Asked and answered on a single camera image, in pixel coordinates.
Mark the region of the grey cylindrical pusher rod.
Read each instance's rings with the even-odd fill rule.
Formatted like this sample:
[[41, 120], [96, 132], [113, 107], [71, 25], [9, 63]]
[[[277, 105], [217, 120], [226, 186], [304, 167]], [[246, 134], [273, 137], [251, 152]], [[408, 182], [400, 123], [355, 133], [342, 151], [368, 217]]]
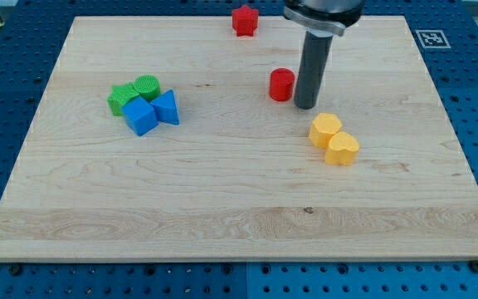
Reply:
[[312, 32], [305, 34], [294, 94], [294, 103], [298, 108], [309, 110], [316, 106], [332, 40], [333, 36], [319, 37]]

